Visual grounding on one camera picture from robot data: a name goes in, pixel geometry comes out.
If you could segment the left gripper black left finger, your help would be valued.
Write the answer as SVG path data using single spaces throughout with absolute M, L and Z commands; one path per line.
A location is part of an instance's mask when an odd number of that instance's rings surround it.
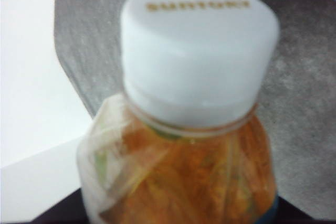
M 5 220 L 1 223 L 87 223 L 81 188 L 33 217 L 23 218 L 18 215 L 14 217 L 13 220 Z

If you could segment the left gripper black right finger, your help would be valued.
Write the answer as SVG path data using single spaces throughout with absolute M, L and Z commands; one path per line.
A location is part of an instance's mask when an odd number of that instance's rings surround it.
M 275 223 L 283 224 L 335 224 L 335 220 L 316 219 L 303 212 L 282 197 L 279 197 Z

